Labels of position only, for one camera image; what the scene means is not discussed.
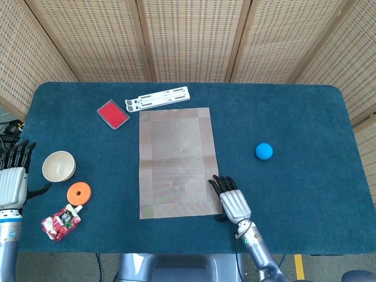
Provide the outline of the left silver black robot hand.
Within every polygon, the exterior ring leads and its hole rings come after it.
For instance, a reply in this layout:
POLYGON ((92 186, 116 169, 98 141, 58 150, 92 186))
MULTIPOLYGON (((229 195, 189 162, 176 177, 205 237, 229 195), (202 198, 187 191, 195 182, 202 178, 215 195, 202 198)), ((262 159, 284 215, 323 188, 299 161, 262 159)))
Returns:
POLYGON ((24 140, 1 153, 1 210, 20 210, 28 199, 51 188, 47 183, 39 190, 28 189, 32 151, 36 143, 24 140))

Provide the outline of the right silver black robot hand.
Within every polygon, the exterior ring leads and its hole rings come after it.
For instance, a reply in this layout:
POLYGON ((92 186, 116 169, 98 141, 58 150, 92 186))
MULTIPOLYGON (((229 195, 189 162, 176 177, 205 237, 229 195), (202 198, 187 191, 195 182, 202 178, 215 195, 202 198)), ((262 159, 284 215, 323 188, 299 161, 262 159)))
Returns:
POLYGON ((251 209, 231 177, 213 175, 208 182, 220 199, 223 211, 230 222, 239 224, 250 219, 251 209))

